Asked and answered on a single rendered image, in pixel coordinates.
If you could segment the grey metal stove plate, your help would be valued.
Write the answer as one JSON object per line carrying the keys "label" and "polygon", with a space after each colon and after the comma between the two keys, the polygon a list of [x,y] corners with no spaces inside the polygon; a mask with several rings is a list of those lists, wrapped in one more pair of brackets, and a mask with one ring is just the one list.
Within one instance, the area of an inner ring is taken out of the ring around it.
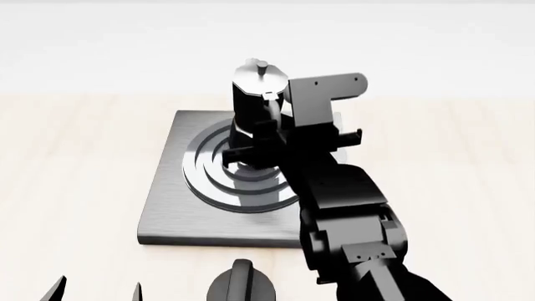
{"label": "grey metal stove plate", "polygon": [[140,244],[300,247],[297,202],[272,212],[228,212],[208,205],[186,184],[182,160],[191,140],[232,117],[231,111],[176,112],[140,216]]}

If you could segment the black stove knob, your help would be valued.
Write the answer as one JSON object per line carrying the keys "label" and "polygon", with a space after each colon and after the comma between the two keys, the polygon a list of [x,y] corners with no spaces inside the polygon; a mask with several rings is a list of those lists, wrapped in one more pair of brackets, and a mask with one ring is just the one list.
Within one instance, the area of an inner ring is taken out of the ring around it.
{"label": "black stove knob", "polygon": [[277,301],[277,297],[267,275],[256,270],[252,261],[237,259],[213,280],[206,301]]}

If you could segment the silver black moka pot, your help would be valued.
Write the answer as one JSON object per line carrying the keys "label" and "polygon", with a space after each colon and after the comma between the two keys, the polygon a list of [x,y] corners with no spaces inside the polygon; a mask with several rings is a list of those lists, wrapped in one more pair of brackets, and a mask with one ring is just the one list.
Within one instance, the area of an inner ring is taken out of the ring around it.
{"label": "silver black moka pot", "polygon": [[247,59],[235,70],[232,80],[234,117],[229,136],[231,148],[252,144],[254,125],[276,120],[282,127],[281,109],[288,76],[278,67],[261,59]]}

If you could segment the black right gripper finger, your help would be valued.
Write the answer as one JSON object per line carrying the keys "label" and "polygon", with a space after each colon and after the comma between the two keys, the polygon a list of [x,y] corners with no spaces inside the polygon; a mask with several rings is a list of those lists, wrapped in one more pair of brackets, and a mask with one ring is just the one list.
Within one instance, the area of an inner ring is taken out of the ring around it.
{"label": "black right gripper finger", "polygon": [[228,167],[231,163],[241,162],[245,165],[255,166],[257,154],[255,147],[237,147],[222,152],[222,164]]}
{"label": "black right gripper finger", "polygon": [[363,131],[357,129],[355,132],[347,132],[339,135],[339,148],[360,145]]}

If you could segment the round ringed stove burner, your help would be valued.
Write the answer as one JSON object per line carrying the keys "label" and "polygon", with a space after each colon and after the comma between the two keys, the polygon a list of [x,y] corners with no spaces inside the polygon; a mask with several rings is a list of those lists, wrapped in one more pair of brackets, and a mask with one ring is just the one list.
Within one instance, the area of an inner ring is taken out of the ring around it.
{"label": "round ringed stove burner", "polygon": [[256,170],[241,162],[222,164],[231,128],[230,119],[217,122],[187,146],[182,171],[190,190],[208,205],[228,212],[272,212],[297,202],[277,167]]}

